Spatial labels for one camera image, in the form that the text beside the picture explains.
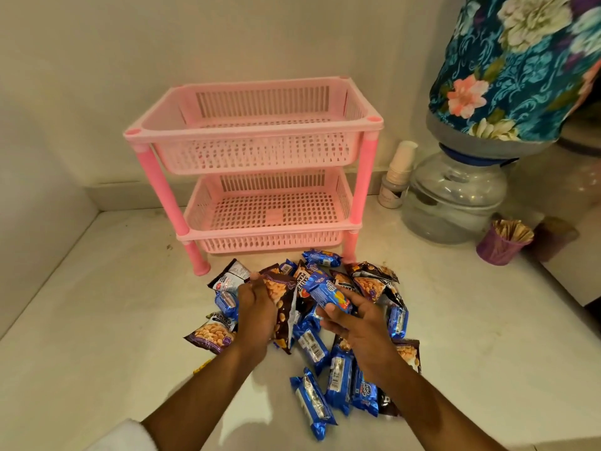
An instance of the floral fabric cover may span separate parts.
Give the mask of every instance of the floral fabric cover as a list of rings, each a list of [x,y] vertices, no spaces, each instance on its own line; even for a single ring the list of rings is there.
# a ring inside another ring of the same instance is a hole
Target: floral fabric cover
[[[548,143],[600,68],[601,0],[466,0],[430,111],[482,140]]]

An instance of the pink basket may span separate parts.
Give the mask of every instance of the pink basket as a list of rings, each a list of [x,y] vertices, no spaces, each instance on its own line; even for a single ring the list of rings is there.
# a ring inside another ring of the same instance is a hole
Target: pink basket
[[[383,121],[347,77],[184,85],[125,132],[174,174],[344,166]]]
[[[202,176],[181,241],[209,253],[327,247],[342,242],[352,194],[342,168]]]

